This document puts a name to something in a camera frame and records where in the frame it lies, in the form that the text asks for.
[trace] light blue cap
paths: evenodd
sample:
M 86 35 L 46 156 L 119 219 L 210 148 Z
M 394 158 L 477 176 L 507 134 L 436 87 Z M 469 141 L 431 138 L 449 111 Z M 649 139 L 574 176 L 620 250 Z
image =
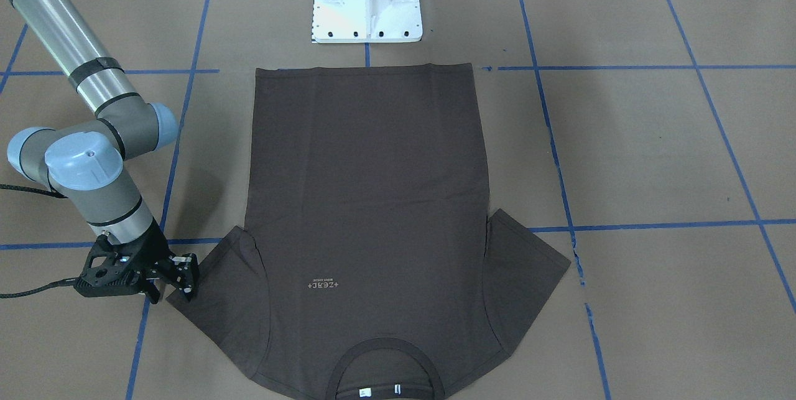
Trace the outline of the light blue cap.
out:
M 74 133 L 45 151 L 50 178 L 72 190 L 96 190 L 122 174 L 122 155 L 100 133 Z
M 25 145 L 25 142 L 27 142 L 27 140 L 33 134 L 36 134 L 38 131 L 42 131 L 45 129 L 52 130 L 52 128 L 44 128 L 44 127 L 25 128 L 22 131 L 19 131 L 19 133 L 15 134 L 15 136 L 11 138 L 11 142 L 8 143 L 8 148 L 6 149 L 6 157 L 8 158 L 9 164 L 11 164 L 11 167 L 13 167 L 14 170 L 17 170 L 20 174 L 22 174 L 22 176 L 25 176 L 28 179 L 31 179 L 31 177 L 25 174 L 25 171 L 22 171 L 22 163 L 20 162 L 22 147 L 23 145 Z
M 154 108 L 154 113 L 157 116 L 157 145 L 154 149 L 159 150 L 177 140 L 180 126 L 174 114 L 171 113 L 171 109 L 166 105 L 150 103 L 150 106 Z

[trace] black t-shirt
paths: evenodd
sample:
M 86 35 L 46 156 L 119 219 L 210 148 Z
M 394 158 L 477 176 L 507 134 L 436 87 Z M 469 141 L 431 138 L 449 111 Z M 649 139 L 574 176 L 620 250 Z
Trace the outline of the black t-shirt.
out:
M 246 229 L 169 301 L 289 397 L 446 398 L 570 263 L 488 202 L 470 65 L 258 69 Z

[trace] garment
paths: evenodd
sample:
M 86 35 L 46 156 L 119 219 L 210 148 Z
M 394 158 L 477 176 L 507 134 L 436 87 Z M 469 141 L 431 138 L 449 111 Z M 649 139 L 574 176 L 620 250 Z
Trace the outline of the garment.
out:
M 258 69 L 246 229 L 169 301 L 289 397 L 446 398 L 570 263 L 488 202 L 470 65 Z

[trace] black cable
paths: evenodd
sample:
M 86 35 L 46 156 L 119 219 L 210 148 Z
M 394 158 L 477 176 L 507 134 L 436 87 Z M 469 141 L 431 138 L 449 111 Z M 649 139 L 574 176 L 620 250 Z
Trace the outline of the black cable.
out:
M 51 289 L 51 287 L 71 287 L 71 286 L 75 285 L 76 281 L 77 281 L 77 277 L 71 277 L 71 278 L 68 278 L 68 279 L 62 279 L 60 281 L 50 282 L 50 283 L 46 284 L 46 286 L 38 287 L 37 289 L 32 289 L 32 290 L 29 290 L 29 291 L 13 292 L 11 294 L 0 294 L 0 299 L 12 299 L 12 298 L 15 298 L 15 297 L 22 297 L 23 295 L 36 294 L 37 292 L 42 292 L 43 290 Z
M 51 192 L 48 190 L 40 190 L 34 189 L 33 187 L 23 187 L 22 185 L 8 185 L 8 184 L 0 184 L 0 189 L 3 190 L 17 190 L 21 192 L 28 192 L 28 193 L 36 193 L 36 194 L 43 194 L 45 196 L 52 196 L 52 198 L 64 199 L 66 196 L 58 192 Z

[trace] shirt logo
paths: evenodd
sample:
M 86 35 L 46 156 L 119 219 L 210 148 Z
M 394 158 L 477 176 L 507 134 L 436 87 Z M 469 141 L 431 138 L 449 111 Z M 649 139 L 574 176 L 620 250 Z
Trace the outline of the shirt logo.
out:
M 308 289 L 335 289 L 339 283 L 335 279 L 313 279 L 307 284 Z

